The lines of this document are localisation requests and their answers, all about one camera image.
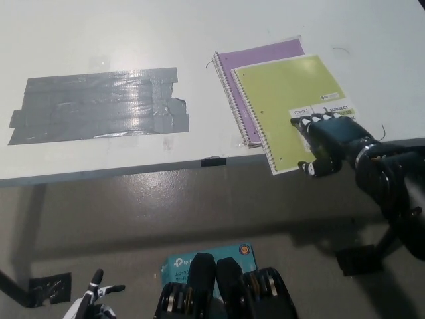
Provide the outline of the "white and black left hand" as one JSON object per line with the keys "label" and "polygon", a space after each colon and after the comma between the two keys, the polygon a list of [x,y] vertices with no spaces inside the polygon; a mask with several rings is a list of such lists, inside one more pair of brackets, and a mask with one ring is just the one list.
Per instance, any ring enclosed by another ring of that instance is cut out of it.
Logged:
{"label": "white and black left hand", "polygon": [[116,313],[106,304],[97,301],[102,297],[114,292],[122,292],[125,285],[111,285],[100,287],[104,275],[102,269],[98,269],[90,281],[85,293],[81,298],[74,301],[67,310],[63,319],[86,319],[86,318],[117,318]]}

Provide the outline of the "black right hand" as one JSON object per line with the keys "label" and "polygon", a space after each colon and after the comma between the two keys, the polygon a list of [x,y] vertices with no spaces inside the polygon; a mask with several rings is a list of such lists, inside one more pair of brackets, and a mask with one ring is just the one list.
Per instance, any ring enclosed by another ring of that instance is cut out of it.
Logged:
{"label": "black right hand", "polygon": [[290,123],[305,138],[315,159],[300,161],[299,170],[310,177],[325,177],[341,170],[344,161],[355,166],[363,148],[377,141],[352,118],[334,112],[292,118]]}

